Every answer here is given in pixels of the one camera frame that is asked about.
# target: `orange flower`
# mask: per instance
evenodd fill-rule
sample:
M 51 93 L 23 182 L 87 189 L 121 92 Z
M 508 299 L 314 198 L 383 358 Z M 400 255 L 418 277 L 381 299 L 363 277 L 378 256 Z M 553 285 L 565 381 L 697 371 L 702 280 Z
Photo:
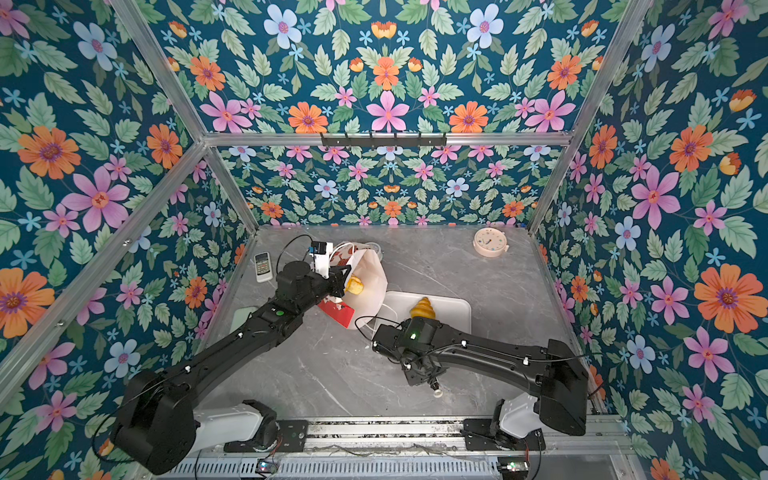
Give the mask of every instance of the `orange flower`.
M 184 299 L 184 302 L 189 305 L 190 308 L 199 307 L 203 303 L 203 300 L 205 300 L 205 294 L 208 293 L 208 287 L 205 285 L 206 281 L 203 280 L 202 276 L 197 276 L 190 280 L 190 285 L 185 292 L 187 298 Z
M 392 38 L 397 31 L 397 24 L 392 22 L 374 22 L 371 24 L 371 31 L 376 38 Z
M 264 202 L 261 204 L 261 210 L 270 218 L 280 218 L 283 216 L 283 208 L 272 202 Z
M 598 387 L 598 393 L 600 394 L 600 398 L 605 400 L 605 389 L 602 388 L 603 376 L 598 373 L 598 369 L 595 368 L 594 365 L 589 365 L 589 373 L 592 374 L 592 378 L 594 379 L 594 384 Z
M 398 73 L 400 73 L 400 68 L 390 57 L 381 57 L 379 64 L 373 67 L 373 74 L 376 76 L 374 80 L 384 90 L 392 90 L 392 87 L 397 85 Z
M 411 57 L 408 60 L 408 69 L 413 72 L 417 72 L 423 68 L 422 61 L 416 57 Z
M 288 113 L 291 114 L 288 123 L 296 128 L 298 134 L 324 134 L 328 131 L 328 119 L 321 115 L 322 112 L 316 105 L 310 107 L 310 104 L 300 101 L 299 106 L 291 107 Z
M 5 338 L 27 333 L 27 323 L 35 325 L 45 313 L 42 307 L 53 303 L 53 289 L 43 288 L 47 282 L 37 272 L 24 277 L 20 268 L 0 270 L 0 328 L 5 327 Z
M 178 38 L 186 38 L 187 37 L 187 27 L 183 26 L 179 22 L 170 22 L 168 23 L 168 26 L 170 27 L 170 30 L 176 34 Z
M 54 127 L 35 127 L 35 135 L 23 134 L 18 143 L 24 147 L 18 151 L 22 162 L 31 164 L 29 170 L 40 177 L 46 174 L 54 180 L 64 178 L 64 174 L 74 172 L 73 165 L 80 164 L 80 155 L 74 153 L 80 147 L 67 138 L 67 134 Z
M 197 83 L 203 85 L 211 91 L 223 90 L 224 82 L 227 79 L 221 73 L 221 67 L 216 62 L 209 61 L 207 57 L 192 57 L 192 66 L 190 67 L 192 75 L 196 75 Z
M 245 243 L 241 243 L 235 249 L 235 265 L 240 263 L 240 260 L 243 258 L 243 253 L 245 253 Z
M 384 206 L 384 213 L 394 218 L 402 213 L 402 207 L 397 202 L 389 202 Z
M 763 291 L 763 284 L 754 273 L 741 276 L 736 265 L 724 263 L 718 273 L 710 267 L 701 274 L 704 283 L 697 283 L 694 296 L 699 300 L 699 312 L 706 320 L 715 319 L 715 328 L 733 333 L 733 323 L 742 333 L 757 328 L 753 315 L 768 316 L 768 300 L 754 293 Z
M 571 282 L 571 293 L 574 294 L 574 300 L 579 303 L 584 302 L 587 299 L 587 293 L 589 293 L 589 287 L 584 279 L 580 276 L 576 276 Z
M 581 36 L 582 37 L 588 37 L 589 35 L 592 35 L 595 30 L 598 29 L 598 25 L 600 22 L 597 20 L 590 20 L 589 22 L 585 23 L 583 27 L 581 27 Z
M 688 169 L 692 172 L 699 167 L 699 162 L 710 156 L 712 150 L 707 147 L 712 144 L 713 138 L 711 133 L 705 131 L 707 127 L 703 125 L 697 125 L 695 129 L 688 127 L 680 133 L 680 138 L 674 139 L 670 163 L 675 170 L 683 172 Z
M 738 174 L 740 168 L 741 159 L 739 159 L 739 154 L 736 152 L 729 153 L 720 161 L 720 171 L 726 175 Z
M 502 210 L 502 212 L 505 217 L 511 218 L 522 214 L 523 209 L 525 209 L 525 205 L 523 205 L 522 202 L 510 202 L 504 205 L 504 210 Z
M 650 476 L 654 480 L 680 480 L 680 475 L 662 458 L 654 458 L 650 463 Z
M 742 111 L 749 107 L 757 99 L 757 95 L 751 90 L 739 90 L 730 98 L 728 106 L 731 111 Z
M 449 120 L 453 125 L 451 131 L 455 134 L 479 134 L 482 127 L 488 124 L 487 113 L 488 110 L 482 105 L 478 107 L 476 101 L 468 101 L 466 107 L 459 105 Z
M 589 147 L 589 163 L 592 167 L 604 168 L 614 157 L 614 148 L 618 144 L 615 137 L 616 129 L 613 126 L 603 125 L 599 132 L 592 137 L 592 146 Z
M 147 137 L 147 146 L 152 148 L 152 158 L 157 163 L 162 163 L 163 168 L 170 170 L 181 156 L 181 145 L 176 132 L 170 131 L 166 124 L 152 125 L 149 127 L 151 137 Z
M 581 59 L 578 56 L 565 55 L 562 61 L 556 61 L 552 65 L 552 71 L 547 75 L 549 87 L 565 90 L 576 81 L 576 75 L 581 73 Z

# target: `black cable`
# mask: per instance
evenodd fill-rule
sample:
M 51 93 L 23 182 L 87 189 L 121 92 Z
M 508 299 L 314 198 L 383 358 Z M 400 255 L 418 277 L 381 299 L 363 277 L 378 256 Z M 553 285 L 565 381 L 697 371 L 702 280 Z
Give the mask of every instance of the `black cable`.
M 296 235 L 294 238 L 291 239 L 290 242 L 286 243 L 286 246 L 283 247 L 283 249 L 280 251 L 280 255 L 277 256 L 277 262 L 275 263 L 275 271 L 280 272 L 280 258 L 283 257 L 283 253 L 285 253 L 286 248 L 290 246 L 291 243 L 298 240 L 301 237 L 307 237 L 310 239 L 310 242 L 315 241 L 309 234 L 302 233 L 301 235 Z

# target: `white tray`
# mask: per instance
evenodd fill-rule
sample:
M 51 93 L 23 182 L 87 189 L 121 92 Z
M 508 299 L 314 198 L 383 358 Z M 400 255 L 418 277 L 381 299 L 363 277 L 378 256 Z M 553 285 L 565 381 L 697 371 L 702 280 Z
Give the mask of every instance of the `white tray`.
M 424 297 L 429 298 L 437 320 L 464 333 L 472 333 L 472 307 L 466 300 L 460 298 L 388 291 L 384 296 L 384 303 L 376 315 L 400 323 L 410 318 L 411 308 Z M 382 323 L 386 322 L 376 319 L 374 329 L 378 329 Z

